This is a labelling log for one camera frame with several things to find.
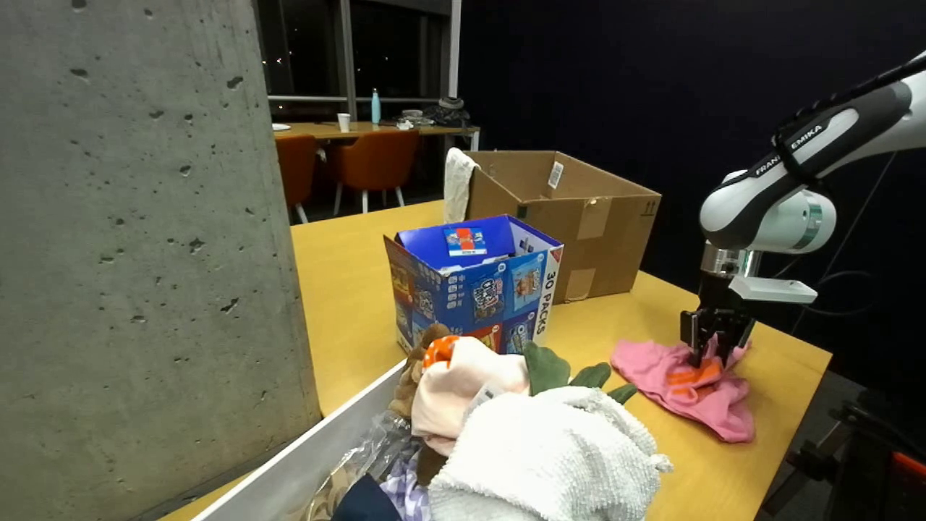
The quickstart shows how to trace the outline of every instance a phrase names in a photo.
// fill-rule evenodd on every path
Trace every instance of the desk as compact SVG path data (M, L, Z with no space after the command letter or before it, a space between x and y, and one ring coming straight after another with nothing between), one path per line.
M371 121L349 121L349 131L341 133L335 121L290 121L284 131L274 131L279 136L287 133L310 133L322 143L344 143L360 140L364 133L375 131L394 131L397 126L371 126ZM481 127L416 127L420 136L465 136L470 150L481 150Z
M441 202L422 202L292 225L322 412L339 408L403 359L394 341L397 328L383 234L430 225L441 218ZM634 292L552 306L542 344L569 359L574 367L606 361L623 338L675 344L676 314L694 305L692 292L639 273ZM831 353L763 324L755 324L752 341L752 353L737 364L737 373L752 389L750 408L759 428L752 444L727 445L705 428L665 415L642 393L627 402L627 412L650 428L675 464L675 471L662 474L648 512L650 521L755 519L825 376ZM219 496L203 499L186 516L195 516L215 499Z

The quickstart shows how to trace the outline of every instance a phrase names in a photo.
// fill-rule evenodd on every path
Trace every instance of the bottle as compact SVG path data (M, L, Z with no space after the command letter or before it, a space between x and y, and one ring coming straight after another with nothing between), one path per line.
M380 126L380 118L383 118L380 91L373 88L373 97L371 97L371 121Z

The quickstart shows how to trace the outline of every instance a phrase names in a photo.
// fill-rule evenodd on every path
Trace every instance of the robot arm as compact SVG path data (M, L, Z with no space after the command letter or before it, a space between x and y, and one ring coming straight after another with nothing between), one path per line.
M760 253L808 254L836 228L836 209L814 188L847 162L926 147L926 52L847 94L791 115L772 150L733 172L700 207L700 306L684 314L684 341L727 356L752 334L743 302L811 305L801 282L759 279Z

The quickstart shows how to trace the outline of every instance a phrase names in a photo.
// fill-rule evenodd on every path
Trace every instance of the blue box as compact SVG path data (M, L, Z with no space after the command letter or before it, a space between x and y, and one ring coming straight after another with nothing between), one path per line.
M444 324L514 353L548 331L565 243L514 218L484 218L400 233L386 254L404 350Z

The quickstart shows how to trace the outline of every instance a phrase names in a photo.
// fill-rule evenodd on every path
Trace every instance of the concrete pillar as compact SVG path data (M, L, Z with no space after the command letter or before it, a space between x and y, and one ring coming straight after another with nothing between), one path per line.
M318 421L251 0L0 43L0 519L147 519Z

